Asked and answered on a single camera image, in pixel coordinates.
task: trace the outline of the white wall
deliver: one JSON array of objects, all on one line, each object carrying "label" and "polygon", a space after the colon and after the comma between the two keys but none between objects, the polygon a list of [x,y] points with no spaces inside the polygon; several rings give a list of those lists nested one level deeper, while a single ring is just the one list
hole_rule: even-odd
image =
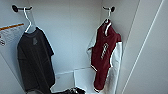
[{"label": "white wall", "polygon": [[55,74],[90,67],[87,46],[99,27],[102,0],[29,0],[36,25],[54,51]]},{"label": "white wall", "polygon": [[[25,19],[23,11],[15,13],[12,10],[12,5],[15,4],[18,7],[28,7],[29,3],[27,0],[1,0],[0,1],[0,28],[24,23],[25,27],[28,25],[28,21]],[[31,12],[28,13],[30,19],[33,21]],[[2,47],[0,45],[0,65],[3,66],[0,68],[0,94],[23,94],[21,86],[23,86],[21,81],[20,70],[17,62],[17,43],[21,37],[21,34],[18,33],[18,36],[12,40],[11,43],[6,44]]]},{"label": "white wall", "polygon": [[123,94],[168,94],[167,9],[162,0]]}]

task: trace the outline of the closet rod bracket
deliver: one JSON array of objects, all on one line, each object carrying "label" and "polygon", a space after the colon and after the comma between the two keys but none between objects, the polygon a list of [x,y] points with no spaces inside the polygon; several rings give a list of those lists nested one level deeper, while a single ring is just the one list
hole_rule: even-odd
[{"label": "closet rod bracket", "polygon": [[112,7],[112,8],[110,8],[111,9],[111,12],[114,12],[114,10],[115,10],[115,7]]},{"label": "closet rod bracket", "polygon": [[13,9],[14,12],[18,12],[18,10],[24,10],[24,8],[18,8],[15,5],[12,5],[12,9]]}]

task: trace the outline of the closet wall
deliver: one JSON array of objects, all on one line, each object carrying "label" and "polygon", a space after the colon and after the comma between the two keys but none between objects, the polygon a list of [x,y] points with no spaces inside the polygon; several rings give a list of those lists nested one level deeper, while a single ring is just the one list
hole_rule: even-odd
[{"label": "closet wall", "polygon": [[[18,7],[29,6],[27,0],[0,1],[0,28],[24,23],[24,28],[18,31],[17,34],[14,32],[4,32],[2,34],[2,31],[0,31],[0,40],[5,41],[4,46],[0,45],[0,94],[24,94],[17,62],[17,43],[28,25],[28,21],[25,19],[23,11],[15,13],[12,10],[13,4]],[[28,16],[34,23],[31,12],[28,13]]]},{"label": "closet wall", "polygon": [[55,74],[90,67],[87,47],[99,27],[102,0],[29,0],[54,50]]}]

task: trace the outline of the hanger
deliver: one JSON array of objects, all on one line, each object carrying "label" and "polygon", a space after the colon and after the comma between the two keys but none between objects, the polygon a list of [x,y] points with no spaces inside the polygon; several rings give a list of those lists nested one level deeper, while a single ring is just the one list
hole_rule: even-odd
[{"label": "hanger", "polygon": [[108,20],[110,19],[110,15],[111,15],[111,8],[108,8],[108,17],[106,18],[105,23],[108,23]]},{"label": "hanger", "polygon": [[24,14],[25,14],[25,17],[26,17],[26,19],[29,21],[29,26],[27,27],[27,29],[26,29],[26,33],[27,33],[27,31],[29,30],[29,28],[30,28],[30,26],[31,26],[31,21],[29,20],[29,18],[27,17],[27,13],[26,13],[26,7],[24,7]]},{"label": "hanger", "polygon": [[27,16],[26,7],[24,7],[24,14],[25,14],[26,19],[29,21],[29,25],[28,25],[27,29],[25,30],[25,32],[26,32],[26,33],[27,33],[28,31],[34,32],[34,31],[35,31],[35,26],[32,25],[32,22],[30,21],[30,19],[29,19],[28,16]]}]

